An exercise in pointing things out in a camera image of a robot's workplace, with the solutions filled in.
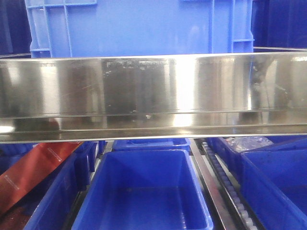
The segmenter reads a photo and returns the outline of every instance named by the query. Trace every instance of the dark blue crate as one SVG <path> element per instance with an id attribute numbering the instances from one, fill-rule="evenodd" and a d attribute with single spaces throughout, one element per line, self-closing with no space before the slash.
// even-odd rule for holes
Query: dark blue crate
<path id="1" fill-rule="evenodd" d="M 0 144 L 0 174 L 30 151 L 33 145 L 35 144 Z"/>
<path id="2" fill-rule="evenodd" d="M 267 230 L 307 229 L 307 149 L 242 156 L 241 193 Z"/>
<path id="3" fill-rule="evenodd" d="M 82 144 L 48 178 L 25 196 L 19 205 L 32 215 L 25 230 L 60 230 L 79 191 L 88 184 L 87 155 L 93 143 Z"/>
<path id="4" fill-rule="evenodd" d="M 189 151 L 188 138 L 157 138 L 157 139 L 129 139 L 114 141 L 115 151 L 139 151 L 139 150 L 175 150 Z"/>
<path id="5" fill-rule="evenodd" d="M 274 144 L 250 151 L 279 151 L 307 148 L 307 136 L 270 136 L 267 138 Z M 243 153 L 234 151 L 224 138 L 207 138 L 207 141 L 209 147 L 222 158 L 229 171 L 240 183 L 242 179 L 241 155 Z"/>
<path id="6" fill-rule="evenodd" d="M 211 230 L 213 223 L 185 150 L 109 152 L 73 230 Z"/>
<path id="7" fill-rule="evenodd" d="M 307 1 L 253 0 L 255 46 L 307 48 Z"/>
<path id="8" fill-rule="evenodd" d="M 0 55 L 30 53 L 30 43 L 24 0 L 1 0 Z"/>
<path id="9" fill-rule="evenodd" d="M 267 46 L 270 0 L 253 0 L 251 30 L 254 46 Z"/>

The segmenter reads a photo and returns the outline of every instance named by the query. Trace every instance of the stainless steel shelf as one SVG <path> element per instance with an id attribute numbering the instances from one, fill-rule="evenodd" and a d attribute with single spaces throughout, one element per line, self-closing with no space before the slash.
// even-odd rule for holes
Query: stainless steel shelf
<path id="1" fill-rule="evenodd" d="M 0 142 L 307 133 L 307 52 L 0 60 Z"/>

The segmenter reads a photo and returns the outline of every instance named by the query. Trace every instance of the clear plastic bag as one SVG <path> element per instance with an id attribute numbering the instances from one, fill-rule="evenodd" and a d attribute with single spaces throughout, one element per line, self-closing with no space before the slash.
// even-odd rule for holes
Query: clear plastic bag
<path id="1" fill-rule="evenodd" d="M 266 137 L 235 137 L 227 138 L 226 141 L 236 152 L 254 150 L 273 144 L 273 142 Z"/>

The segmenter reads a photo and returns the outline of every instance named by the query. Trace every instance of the metal rail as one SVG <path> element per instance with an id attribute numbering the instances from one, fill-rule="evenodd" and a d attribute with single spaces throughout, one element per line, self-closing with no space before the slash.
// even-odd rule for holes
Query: metal rail
<path id="1" fill-rule="evenodd" d="M 207 199 L 212 200 L 218 216 L 215 224 L 217 221 L 221 222 L 225 230 L 264 230 L 257 217 L 246 207 L 245 200 L 237 193 L 207 143 L 203 143 L 201 139 L 191 139 L 191 150 L 204 187 L 208 191 Z"/>
<path id="2" fill-rule="evenodd" d="M 307 133 L 307 52 L 0 59 L 0 143 Z"/>

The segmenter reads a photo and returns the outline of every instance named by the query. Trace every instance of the blue plastic crate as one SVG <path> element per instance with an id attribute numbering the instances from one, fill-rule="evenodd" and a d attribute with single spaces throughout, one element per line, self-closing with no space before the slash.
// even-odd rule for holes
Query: blue plastic crate
<path id="1" fill-rule="evenodd" d="M 307 229 L 307 150 L 243 155 L 242 195 L 267 230 Z"/>
<path id="2" fill-rule="evenodd" d="M 0 55 L 30 53 L 24 0 L 0 0 Z"/>
<path id="3" fill-rule="evenodd" d="M 270 0 L 253 0 L 251 30 L 254 46 L 267 46 Z"/>
<path id="4" fill-rule="evenodd" d="M 250 151 L 279 151 L 307 148 L 307 136 L 271 136 L 274 144 Z M 234 151 L 224 138 L 207 138 L 209 147 L 216 152 L 227 165 L 229 171 L 240 183 L 242 181 L 242 152 Z"/>
<path id="5" fill-rule="evenodd" d="M 211 230 L 185 150 L 104 155 L 73 230 Z"/>
<path id="6" fill-rule="evenodd" d="M 254 0 L 256 46 L 307 48 L 307 1 Z"/>
<path id="7" fill-rule="evenodd" d="M 34 58 L 253 51 L 252 0 L 25 0 Z"/>
<path id="8" fill-rule="evenodd" d="M 30 151 L 33 145 L 35 144 L 0 144 L 0 174 Z"/>
<path id="9" fill-rule="evenodd" d="M 18 205 L 31 215 L 24 230 L 60 230 L 79 191 L 88 184 L 90 171 L 85 161 L 91 142 L 85 142 Z"/>
<path id="10" fill-rule="evenodd" d="M 157 139 L 130 139 L 114 141 L 115 151 L 139 151 L 139 150 L 175 150 L 189 151 L 188 138 L 157 138 Z"/>

